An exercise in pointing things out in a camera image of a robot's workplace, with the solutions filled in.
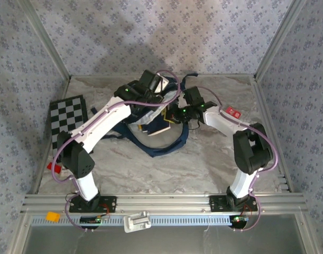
mounting plate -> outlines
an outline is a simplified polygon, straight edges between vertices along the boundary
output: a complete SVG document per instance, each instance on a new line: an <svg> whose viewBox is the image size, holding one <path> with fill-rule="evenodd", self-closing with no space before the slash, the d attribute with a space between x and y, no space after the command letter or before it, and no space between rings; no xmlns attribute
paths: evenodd
<svg viewBox="0 0 323 254"><path fill-rule="evenodd" d="M244 205L249 206L252 209L252 212L257 211L256 199L251 196L245 203L234 209L228 205L226 195L209 196L209 205L211 212L242 212L244 210Z"/></svg>
<svg viewBox="0 0 323 254"><path fill-rule="evenodd" d="M116 196L100 196L98 206L91 210L85 203L85 200L81 196L77 196L71 200L70 213L114 213L117 206Z"/></svg>

wall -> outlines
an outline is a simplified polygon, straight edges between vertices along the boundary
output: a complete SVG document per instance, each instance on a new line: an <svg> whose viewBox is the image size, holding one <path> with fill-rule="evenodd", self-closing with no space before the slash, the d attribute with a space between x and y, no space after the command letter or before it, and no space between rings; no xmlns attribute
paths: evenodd
<svg viewBox="0 0 323 254"><path fill-rule="evenodd" d="M261 84L323 247L323 1L307 0Z"/></svg>
<svg viewBox="0 0 323 254"><path fill-rule="evenodd" d="M0 253L48 141L49 101L61 96L62 87L16 1L0 0Z"/></svg>
<svg viewBox="0 0 323 254"><path fill-rule="evenodd" d="M291 0L31 0L72 75L255 73Z"/></svg>

navy blue bag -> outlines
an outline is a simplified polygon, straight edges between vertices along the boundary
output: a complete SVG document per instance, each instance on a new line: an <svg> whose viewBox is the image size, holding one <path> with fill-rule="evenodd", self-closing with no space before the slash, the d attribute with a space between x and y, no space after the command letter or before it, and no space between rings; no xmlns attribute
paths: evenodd
<svg viewBox="0 0 323 254"><path fill-rule="evenodd" d="M185 90L186 78L189 77L189 76L197 77L198 74L197 73L187 74L182 79L182 82L180 84L180 89L181 90ZM169 77L167 77L167 79L169 80L169 84L168 84L167 88L164 90L165 93L167 93L167 92L169 92L171 90L177 89L176 80L174 78L169 78ZM94 107L91 108L91 111L92 111L93 114L97 113L97 110ZM112 131L115 131L115 132L119 133L120 135L119 136L105 135L105 136L103 136L102 139L110 139L110 138L123 139L123 138L127 138L127 139L131 140L133 143L135 143L140 149L145 151L151 157L167 155L167 154L169 154L169 153L171 153L173 151L176 151L179 148L183 147L186 144L186 140L187 140L188 134L189 134L188 124L183 124L182 133L178 137L178 139L175 140L175 142L173 142L172 144L170 144L168 147L165 147L165 148L150 148L150 147L145 146L143 143L141 143L133 135L133 133L131 132L131 130L127 126L127 124L124 123L124 122L120 122L116 126L114 126Z"/></svg>

checkerboard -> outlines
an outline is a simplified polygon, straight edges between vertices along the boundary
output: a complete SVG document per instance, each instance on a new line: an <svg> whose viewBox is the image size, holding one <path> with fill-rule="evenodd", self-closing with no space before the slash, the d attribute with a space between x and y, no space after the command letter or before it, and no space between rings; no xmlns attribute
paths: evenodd
<svg viewBox="0 0 323 254"><path fill-rule="evenodd" d="M52 150L57 154L57 137L61 131L72 131L88 121L87 109L82 95L50 103Z"/></svg>

marble surface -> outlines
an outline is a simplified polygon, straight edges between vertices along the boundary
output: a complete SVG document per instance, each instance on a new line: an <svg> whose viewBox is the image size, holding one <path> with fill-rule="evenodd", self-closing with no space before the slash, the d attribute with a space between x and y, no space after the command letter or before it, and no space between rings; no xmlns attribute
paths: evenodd
<svg viewBox="0 0 323 254"><path fill-rule="evenodd" d="M139 77L72 77L67 97L83 94L89 117L94 106L102 108L120 85ZM260 122L252 88L244 80L223 75L189 77L186 87L206 86L216 92L225 107L233 106L245 122ZM206 101L214 97L203 90ZM195 121L190 128L195 128ZM122 139L101 140L91 155L97 187L102 193L223 193L233 182L237 167L233 144L217 130L202 125L190 131L187 144L166 156L151 158L132 142ZM262 175L255 184L257 192L279 192L277 172ZM71 183L57 184L45 170L39 193L68 193Z"/></svg>

